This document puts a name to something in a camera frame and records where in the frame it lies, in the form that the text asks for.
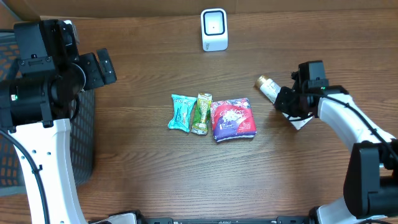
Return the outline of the white tube gold cap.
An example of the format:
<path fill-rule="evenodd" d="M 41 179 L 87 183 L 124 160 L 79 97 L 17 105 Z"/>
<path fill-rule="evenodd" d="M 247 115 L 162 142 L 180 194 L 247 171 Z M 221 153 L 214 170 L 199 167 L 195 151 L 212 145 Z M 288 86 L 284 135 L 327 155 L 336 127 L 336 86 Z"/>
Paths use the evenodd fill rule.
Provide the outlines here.
<path fill-rule="evenodd" d="M 255 82 L 255 87 L 258 88 L 272 104 L 275 103 L 277 95 L 280 92 L 281 87 L 276 82 L 265 75 L 261 75 Z M 284 117 L 292 124 L 292 126 L 299 130 L 304 127 L 311 119 L 307 118 L 299 121 L 299 117 L 291 117 L 288 114 L 283 113 Z"/>

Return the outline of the purple red liner pack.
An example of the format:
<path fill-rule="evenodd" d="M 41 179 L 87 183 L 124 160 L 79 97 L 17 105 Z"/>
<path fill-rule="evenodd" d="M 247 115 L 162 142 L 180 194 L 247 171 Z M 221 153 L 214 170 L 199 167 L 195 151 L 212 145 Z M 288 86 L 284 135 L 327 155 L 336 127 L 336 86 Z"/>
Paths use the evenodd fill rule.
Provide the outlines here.
<path fill-rule="evenodd" d="M 247 98 L 212 102 L 211 126 L 216 142 L 238 138 L 253 138 L 257 128 Z"/>

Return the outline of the mint green tissue pack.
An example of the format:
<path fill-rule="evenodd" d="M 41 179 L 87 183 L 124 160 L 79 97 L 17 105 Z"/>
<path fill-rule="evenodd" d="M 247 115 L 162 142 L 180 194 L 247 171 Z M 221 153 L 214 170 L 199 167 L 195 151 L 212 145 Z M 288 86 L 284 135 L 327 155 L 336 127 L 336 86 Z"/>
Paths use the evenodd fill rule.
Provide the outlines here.
<path fill-rule="evenodd" d="M 190 118 L 197 98 L 172 94 L 174 104 L 174 116 L 168 123 L 169 129 L 180 129 L 188 133 L 190 131 Z"/>

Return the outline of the green yellow snack packet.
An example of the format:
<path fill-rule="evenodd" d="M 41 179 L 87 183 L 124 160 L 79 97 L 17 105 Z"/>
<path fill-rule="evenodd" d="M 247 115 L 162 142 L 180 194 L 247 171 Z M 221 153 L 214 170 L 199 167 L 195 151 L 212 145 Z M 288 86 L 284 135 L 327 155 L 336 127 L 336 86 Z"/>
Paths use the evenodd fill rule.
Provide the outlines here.
<path fill-rule="evenodd" d="M 192 123 L 192 132 L 198 135 L 208 133 L 208 120 L 212 103 L 212 94 L 199 93 Z"/>

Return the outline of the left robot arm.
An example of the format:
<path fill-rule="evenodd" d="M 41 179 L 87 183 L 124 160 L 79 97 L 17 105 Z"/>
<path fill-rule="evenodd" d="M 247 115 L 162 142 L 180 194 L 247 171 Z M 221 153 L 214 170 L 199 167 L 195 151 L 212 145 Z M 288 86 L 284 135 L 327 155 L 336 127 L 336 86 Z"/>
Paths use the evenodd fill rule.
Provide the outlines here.
<path fill-rule="evenodd" d="M 79 54 L 72 21 L 22 22 L 19 56 L 1 82 L 1 135 L 17 152 L 33 223 L 84 223 L 70 156 L 78 95 L 116 82 L 106 49 Z"/>

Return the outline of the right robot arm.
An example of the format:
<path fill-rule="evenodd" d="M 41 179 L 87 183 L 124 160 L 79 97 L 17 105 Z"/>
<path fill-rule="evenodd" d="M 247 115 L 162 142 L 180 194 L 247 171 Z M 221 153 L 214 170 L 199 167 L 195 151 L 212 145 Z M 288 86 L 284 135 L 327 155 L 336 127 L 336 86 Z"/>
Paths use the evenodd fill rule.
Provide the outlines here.
<path fill-rule="evenodd" d="M 314 116 L 350 150 L 343 196 L 313 208 L 310 223 L 382 223 L 397 216 L 397 139 L 373 123 L 342 86 L 282 87 L 275 108 L 299 119 Z"/>

